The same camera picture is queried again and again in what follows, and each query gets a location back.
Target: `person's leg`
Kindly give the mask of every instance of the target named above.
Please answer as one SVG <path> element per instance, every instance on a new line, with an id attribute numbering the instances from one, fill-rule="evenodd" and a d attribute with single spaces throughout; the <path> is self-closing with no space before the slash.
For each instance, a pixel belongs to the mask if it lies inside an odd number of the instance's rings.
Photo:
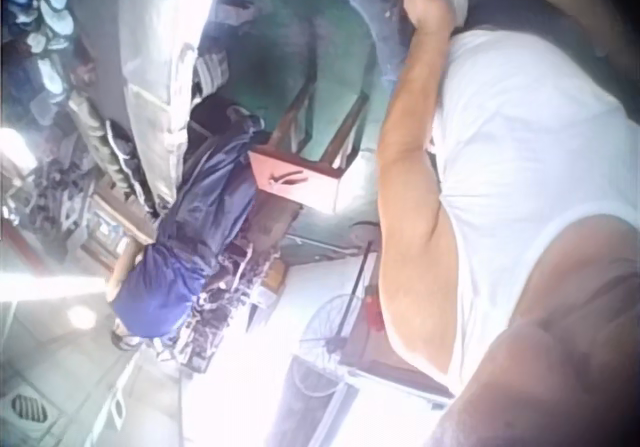
<path id="1" fill-rule="evenodd" d="M 369 26 L 384 81 L 395 84 L 409 50 L 413 26 L 402 0 L 349 0 Z"/>

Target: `red object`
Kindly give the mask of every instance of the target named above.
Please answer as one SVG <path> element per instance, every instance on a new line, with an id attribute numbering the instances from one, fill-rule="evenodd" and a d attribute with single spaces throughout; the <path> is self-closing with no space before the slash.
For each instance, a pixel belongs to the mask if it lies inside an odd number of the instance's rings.
<path id="1" fill-rule="evenodd" d="M 383 332 L 384 318 L 382 317 L 382 305 L 377 294 L 367 295 L 364 298 L 364 308 L 367 316 L 367 324 L 374 332 Z"/>

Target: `metal rod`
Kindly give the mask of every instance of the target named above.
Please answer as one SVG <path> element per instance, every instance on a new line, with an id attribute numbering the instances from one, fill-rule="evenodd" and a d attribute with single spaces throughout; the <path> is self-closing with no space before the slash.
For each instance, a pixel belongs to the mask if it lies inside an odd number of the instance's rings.
<path id="1" fill-rule="evenodd" d="M 369 254 L 371 253 L 371 248 L 373 247 L 373 242 L 367 242 L 367 246 L 364 249 L 364 254 L 362 256 L 362 262 L 360 262 L 360 268 L 358 269 L 358 275 L 356 275 L 356 281 L 351 288 L 351 295 L 349 296 L 349 301 L 347 302 L 347 306 L 344 309 L 344 313 L 342 314 L 342 318 L 340 319 L 340 324 L 338 325 L 338 331 L 336 332 L 336 337 L 342 336 L 342 331 L 344 330 L 344 326 L 347 323 L 347 317 L 349 316 L 349 311 L 351 310 L 351 305 L 353 304 L 353 299 L 358 292 L 358 287 L 360 285 L 360 281 L 362 280 L 362 276 L 364 275 L 364 268 L 367 265 L 367 260 L 369 260 Z"/>
<path id="2" fill-rule="evenodd" d="M 273 134 L 271 134 L 271 139 L 269 139 L 269 147 L 277 148 L 280 145 L 280 142 L 286 137 L 286 135 L 291 131 L 291 128 L 295 124 L 294 120 L 297 115 L 304 107 L 304 104 L 307 102 L 313 90 L 316 86 L 315 78 L 309 77 L 305 81 L 304 85 L 300 88 L 295 98 L 289 104 L 287 111 L 282 116 L 280 122 L 276 126 Z"/>
<path id="3" fill-rule="evenodd" d="M 360 252 L 360 249 L 355 247 L 338 247 L 337 245 L 327 244 L 319 240 L 313 240 L 307 237 L 301 237 L 299 235 L 287 234 L 286 237 L 298 243 L 315 245 L 316 247 L 322 247 L 323 249 L 333 250 L 334 252 L 339 252 L 345 255 L 353 255 Z"/>
<path id="4" fill-rule="evenodd" d="M 347 139 L 353 132 L 353 128 L 358 123 L 360 114 L 362 113 L 368 102 L 369 96 L 365 92 L 360 92 L 360 95 L 358 95 L 356 100 L 353 102 L 351 109 L 345 116 L 342 124 L 340 124 L 340 127 L 334 134 L 331 142 L 329 142 L 329 145 L 322 154 L 322 157 L 320 157 L 320 162 L 333 165 L 335 160 L 338 158 L 338 155 L 340 155 L 340 152 L 342 152 Z"/>

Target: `light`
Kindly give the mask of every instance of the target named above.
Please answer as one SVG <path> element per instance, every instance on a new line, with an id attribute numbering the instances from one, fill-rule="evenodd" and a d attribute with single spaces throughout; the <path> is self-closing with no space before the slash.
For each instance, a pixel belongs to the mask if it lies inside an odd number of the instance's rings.
<path id="1" fill-rule="evenodd" d="M 0 152 L 23 172 L 29 172 L 38 165 L 38 161 L 27 147 L 24 138 L 13 129 L 0 127 Z"/>
<path id="2" fill-rule="evenodd" d="M 71 325 L 76 329 L 89 330 L 96 326 L 96 313 L 84 305 L 76 305 L 67 311 Z"/>
<path id="3" fill-rule="evenodd" d="M 106 290 L 107 283 L 102 277 L 35 277 L 30 274 L 0 272 L 0 302 L 60 299 L 104 293 Z"/>

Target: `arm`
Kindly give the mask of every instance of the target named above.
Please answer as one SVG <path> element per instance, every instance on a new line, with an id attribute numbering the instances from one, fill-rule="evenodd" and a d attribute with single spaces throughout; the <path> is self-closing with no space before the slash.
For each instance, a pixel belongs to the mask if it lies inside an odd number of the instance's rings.
<path id="1" fill-rule="evenodd" d="M 455 338 L 457 259 L 443 256 L 455 245 L 424 145 L 454 20 L 448 0 L 405 0 L 405 8 L 416 34 L 378 146 L 380 295 L 395 350 L 441 378 Z"/>
<path id="2" fill-rule="evenodd" d="M 640 79 L 640 53 L 623 20 L 609 0 L 546 0 L 585 30 L 604 49 L 611 63 L 632 80 Z"/>

